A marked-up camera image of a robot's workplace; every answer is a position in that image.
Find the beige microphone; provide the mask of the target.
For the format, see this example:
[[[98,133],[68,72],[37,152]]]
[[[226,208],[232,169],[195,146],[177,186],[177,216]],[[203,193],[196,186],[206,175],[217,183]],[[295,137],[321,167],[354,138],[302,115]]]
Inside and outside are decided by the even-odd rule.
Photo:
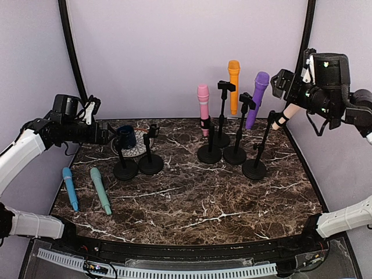
[[[272,124],[273,130],[278,130],[284,126],[287,121],[292,118],[300,109],[301,107],[298,105],[290,103],[281,113],[278,113],[274,117],[274,122]]]

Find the black stand of green microphone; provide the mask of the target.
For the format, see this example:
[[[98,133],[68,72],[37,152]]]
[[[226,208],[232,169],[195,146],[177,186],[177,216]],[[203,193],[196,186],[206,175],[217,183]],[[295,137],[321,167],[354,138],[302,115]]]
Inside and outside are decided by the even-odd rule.
[[[119,155],[119,161],[113,168],[114,176],[121,181],[127,181],[134,178],[138,174],[138,165],[135,161],[125,159],[122,154],[122,150],[127,145],[128,133],[123,131],[118,133],[116,141],[116,150]]]

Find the green microphone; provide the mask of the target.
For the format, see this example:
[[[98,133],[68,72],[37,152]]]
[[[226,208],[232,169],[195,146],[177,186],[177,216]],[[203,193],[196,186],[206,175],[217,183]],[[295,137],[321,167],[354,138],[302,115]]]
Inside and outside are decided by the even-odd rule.
[[[110,205],[110,202],[108,200],[105,188],[103,186],[101,173],[96,167],[93,167],[90,170],[90,176],[91,176],[92,182],[94,183],[94,186],[95,186],[96,192],[98,194],[98,198],[100,200],[101,206],[104,209],[105,213],[108,216],[110,216],[112,214],[111,205]]]

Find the black stand of blue microphone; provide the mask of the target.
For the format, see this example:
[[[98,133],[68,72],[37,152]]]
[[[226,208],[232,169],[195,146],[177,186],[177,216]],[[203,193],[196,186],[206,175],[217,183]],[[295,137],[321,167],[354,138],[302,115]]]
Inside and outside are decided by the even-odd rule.
[[[151,153],[150,139],[157,138],[160,128],[157,124],[151,124],[149,131],[143,135],[144,144],[146,147],[146,155],[138,162],[139,171],[146,175],[158,174],[164,166],[163,159],[156,154]]]

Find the blue microphone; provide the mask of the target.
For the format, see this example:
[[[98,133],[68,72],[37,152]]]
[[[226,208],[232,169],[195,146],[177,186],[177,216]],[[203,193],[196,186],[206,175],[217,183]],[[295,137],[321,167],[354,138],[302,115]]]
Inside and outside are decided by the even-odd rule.
[[[77,199],[75,187],[74,187],[74,184],[73,184],[71,170],[68,167],[64,167],[63,170],[62,170],[62,176],[63,176],[63,180],[64,180],[65,185],[66,185],[66,189],[67,189],[67,193],[68,193],[68,196],[69,196],[70,204],[71,204],[73,210],[75,212],[78,212],[79,211],[78,199]]]

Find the black stand of beige microphone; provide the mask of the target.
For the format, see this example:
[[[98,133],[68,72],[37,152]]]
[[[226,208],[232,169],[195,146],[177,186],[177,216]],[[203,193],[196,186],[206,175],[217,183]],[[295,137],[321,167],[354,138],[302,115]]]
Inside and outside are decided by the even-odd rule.
[[[261,156],[263,154],[263,151],[265,149],[265,143],[270,131],[270,127],[274,122],[274,117],[278,113],[274,110],[271,110],[268,118],[267,118],[267,126],[264,132],[263,139],[261,143],[257,144],[255,143],[253,145],[253,149],[257,150],[257,156],[255,159],[249,159],[246,160],[242,165],[242,173],[245,177],[251,179],[251,180],[261,180],[265,177],[267,173],[266,165],[261,161]]]

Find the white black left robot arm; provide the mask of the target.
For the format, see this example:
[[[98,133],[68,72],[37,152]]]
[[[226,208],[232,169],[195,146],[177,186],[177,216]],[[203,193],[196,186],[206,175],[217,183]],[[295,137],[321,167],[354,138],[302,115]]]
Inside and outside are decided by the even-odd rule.
[[[100,99],[90,96],[86,103],[75,96],[58,94],[53,108],[43,118],[27,122],[17,138],[1,152],[1,192],[37,156],[52,146],[64,143],[105,145],[114,137],[114,129],[95,121]],[[78,253],[82,241],[65,231],[61,219],[23,212],[1,205],[1,238],[11,235],[59,239],[69,253]]]

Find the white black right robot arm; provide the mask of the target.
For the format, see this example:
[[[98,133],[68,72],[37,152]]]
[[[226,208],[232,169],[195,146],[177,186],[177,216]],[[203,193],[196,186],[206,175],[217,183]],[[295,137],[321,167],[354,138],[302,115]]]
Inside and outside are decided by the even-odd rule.
[[[273,129],[284,126],[297,111],[304,109],[308,118],[312,115],[324,118],[322,127],[315,129],[319,137],[325,127],[333,130],[345,123],[371,142],[371,92],[350,90],[349,59],[345,54],[307,49],[300,74],[281,69],[270,84],[273,95],[288,102],[275,119]],[[368,197],[334,212],[310,216],[296,246],[302,252],[309,252],[322,239],[370,224],[371,198]]]

